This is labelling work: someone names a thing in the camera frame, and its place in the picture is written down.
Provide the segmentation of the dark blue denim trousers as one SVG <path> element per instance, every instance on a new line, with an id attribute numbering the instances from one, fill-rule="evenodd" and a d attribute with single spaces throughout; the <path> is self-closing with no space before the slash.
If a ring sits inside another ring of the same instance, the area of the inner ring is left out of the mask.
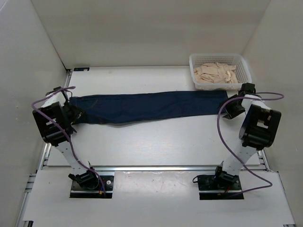
<path id="1" fill-rule="evenodd" d="M 146 94 L 71 97 L 83 112 L 77 123 L 124 124 L 200 115 L 216 115 L 228 99 L 225 91 L 170 91 Z"/>

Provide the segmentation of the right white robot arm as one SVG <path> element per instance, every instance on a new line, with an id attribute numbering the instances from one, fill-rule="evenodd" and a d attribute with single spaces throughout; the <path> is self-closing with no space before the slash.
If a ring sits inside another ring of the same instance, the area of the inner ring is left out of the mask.
<path id="1" fill-rule="evenodd" d="M 234 119 L 245 114 L 239 131 L 239 143 L 233 151 L 223 139 L 220 129 L 220 116 Z M 247 168 L 247 161 L 258 151 L 270 147 L 276 137 L 282 114 L 280 111 L 268 107 L 258 95 L 255 85 L 244 83 L 238 94 L 223 102 L 217 116 L 217 130 L 230 156 L 223 161 L 215 171 L 213 185 L 218 189 L 233 186 L 239 178 L 242 168 Z"/>

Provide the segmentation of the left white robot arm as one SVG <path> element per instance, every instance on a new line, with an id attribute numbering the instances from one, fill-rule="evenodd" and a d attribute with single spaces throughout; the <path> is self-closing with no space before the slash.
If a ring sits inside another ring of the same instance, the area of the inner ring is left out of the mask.
<path id="1" fill-rule="evenodd" d="M 68 92 L 75 87 L 56 87 L 45 98 L 31 104 L 33 117 L 44 142 L 51 144 L 64 156 L 72 168 L 69 178 L 80 187 L 94 190 L 102 180 L 90 162 L 84 163 L 76 155 L 71 136 L 76 132 L 73 124 L 83 115 L 69 104 Z"/>

